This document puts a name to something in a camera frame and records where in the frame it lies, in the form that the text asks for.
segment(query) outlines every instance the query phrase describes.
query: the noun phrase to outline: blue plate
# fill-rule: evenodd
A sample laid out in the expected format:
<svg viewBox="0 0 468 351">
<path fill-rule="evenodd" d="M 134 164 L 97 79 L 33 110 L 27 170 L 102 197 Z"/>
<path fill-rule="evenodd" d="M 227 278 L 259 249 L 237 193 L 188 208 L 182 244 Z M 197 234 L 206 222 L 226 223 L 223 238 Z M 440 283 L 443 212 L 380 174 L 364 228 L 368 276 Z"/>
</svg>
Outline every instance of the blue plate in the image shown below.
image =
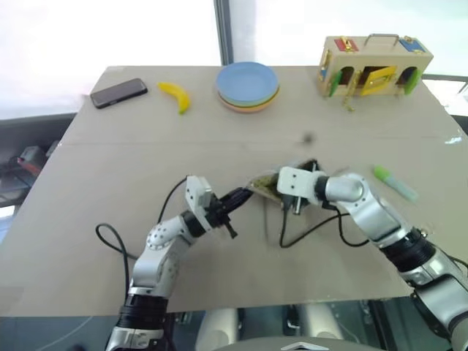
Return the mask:
<svg viewBox="0 0 468 351">
<path fill-rule="evenodd" d="M 275 72 L 257 62 L 238 62 L 222 69 L 216 79 L 219 93 L 230 102 L 255 104 L 278 90 Z"/>
</svg>

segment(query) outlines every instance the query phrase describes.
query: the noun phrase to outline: metal handle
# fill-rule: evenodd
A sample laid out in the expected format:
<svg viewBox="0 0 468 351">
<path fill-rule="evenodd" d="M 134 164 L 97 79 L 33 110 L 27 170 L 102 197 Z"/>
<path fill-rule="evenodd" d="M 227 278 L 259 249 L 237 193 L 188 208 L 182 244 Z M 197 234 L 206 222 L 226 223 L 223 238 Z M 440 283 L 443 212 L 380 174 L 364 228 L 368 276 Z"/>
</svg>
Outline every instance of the metal handle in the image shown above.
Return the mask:
<svg viewBox="0 0 468 351">
<path fill-rule="evenodd" d="M 366 41 L 364 42 L 364 46 L 367 45 L 367 42 L 369 41 L 369 39 L 371 39 L 371 37 L 392 37 L 392 38 L 395 38 L 395 42 L 393 43 L 392 46 L 395 46 L 396 43 L 399 41 L 400 39 L 400 36 L 398 34 L 370 34 L 367 38 L 366 38 Z"/>
</svg>

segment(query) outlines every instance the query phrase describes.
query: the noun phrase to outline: green cap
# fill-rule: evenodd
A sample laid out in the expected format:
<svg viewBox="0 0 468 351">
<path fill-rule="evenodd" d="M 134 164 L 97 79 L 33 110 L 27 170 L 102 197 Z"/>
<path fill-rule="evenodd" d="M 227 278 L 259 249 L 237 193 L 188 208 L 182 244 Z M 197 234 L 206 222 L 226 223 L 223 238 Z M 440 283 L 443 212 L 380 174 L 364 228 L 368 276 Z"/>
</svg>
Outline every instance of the green cap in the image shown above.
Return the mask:
<svg viewBox="0 0 468 351">
<path fill-rule="evenodd" d="M 386 178 L 391 176 L 391 173 L 387 168 L 374 166 L 374 176 L 381 181 L 385 181 Z"/>
</svg>

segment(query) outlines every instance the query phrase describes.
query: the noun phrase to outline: yellow door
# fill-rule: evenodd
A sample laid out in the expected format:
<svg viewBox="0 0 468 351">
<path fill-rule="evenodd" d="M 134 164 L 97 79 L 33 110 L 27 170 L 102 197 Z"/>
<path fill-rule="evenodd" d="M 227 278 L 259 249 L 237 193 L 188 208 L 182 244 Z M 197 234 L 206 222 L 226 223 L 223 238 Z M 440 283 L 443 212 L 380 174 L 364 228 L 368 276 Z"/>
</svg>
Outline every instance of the yellow door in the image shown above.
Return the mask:
<svg viewBox="0 0 468 351">
<path fill-rule="evenodd" d="M 396 71 L 396 66 L 389 66 L 386 68 L 378 69 L 369 73 L 366 82 L 364 83 L 361 95 L 370 95 L 384 89 L 389 84 Z"/>
</svg>

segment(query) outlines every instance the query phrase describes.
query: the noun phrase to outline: toy banana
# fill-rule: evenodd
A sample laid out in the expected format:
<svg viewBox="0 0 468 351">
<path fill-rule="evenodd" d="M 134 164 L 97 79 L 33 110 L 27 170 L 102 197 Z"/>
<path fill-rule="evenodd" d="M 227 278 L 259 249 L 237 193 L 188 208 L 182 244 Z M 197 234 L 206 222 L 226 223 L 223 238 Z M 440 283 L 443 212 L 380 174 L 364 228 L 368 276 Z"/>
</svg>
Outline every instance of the toy banana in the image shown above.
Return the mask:
<svg viewBox="0 0 468 351">
<path fill-rule="evenodd" d="M 159 82 L 158 87 L 170 94 L 173 95 L 178 102 L 178 112 L 180 114 L 184 113 L 190 106 L 190 97 L 187 92 L 180 86 L 174 83 L 168 82 Z"/>
</svg>

